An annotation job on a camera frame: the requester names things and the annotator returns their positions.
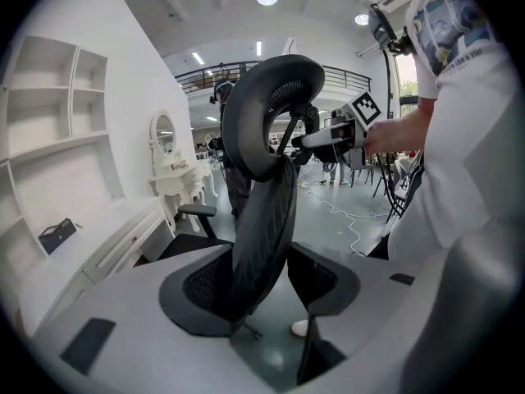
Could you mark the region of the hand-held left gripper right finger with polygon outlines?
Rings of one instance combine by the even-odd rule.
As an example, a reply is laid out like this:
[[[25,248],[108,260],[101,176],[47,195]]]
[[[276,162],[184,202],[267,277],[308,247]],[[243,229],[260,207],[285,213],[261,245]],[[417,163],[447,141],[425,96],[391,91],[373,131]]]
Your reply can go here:
[[[296,393],[402,393],[446,254],[420,264],[293,243],[288,277],[308,313]]]

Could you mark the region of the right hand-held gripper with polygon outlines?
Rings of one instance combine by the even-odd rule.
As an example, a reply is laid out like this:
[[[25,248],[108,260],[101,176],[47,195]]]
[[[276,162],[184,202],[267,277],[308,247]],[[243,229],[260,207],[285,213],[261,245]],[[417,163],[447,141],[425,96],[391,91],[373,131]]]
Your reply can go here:
[[[368,91],[331,112],[331,125],[311,134],[292,139],[297,148],[291,154],[295,166],[306,165],[311,158],[319,162],[329,161],[329,147],[334,146],[338,162],[352,170],[368,168],[366,144],[372,125],[378,120],[381,110]]]

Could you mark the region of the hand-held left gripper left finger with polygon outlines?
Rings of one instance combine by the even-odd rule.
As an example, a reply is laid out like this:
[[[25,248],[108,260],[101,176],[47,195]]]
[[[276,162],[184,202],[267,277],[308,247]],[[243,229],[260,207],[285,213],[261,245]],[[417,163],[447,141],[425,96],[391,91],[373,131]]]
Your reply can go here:
[[[198,270],[229,271],[227,246],[196,250],[118,273],[49,319],[33,341],[49,371],[82,393],[281,393],[290,387],[283,322],[256,313],[263,338],[198,310],[183,291]],[[196,333],[167,317],[188,318]]]

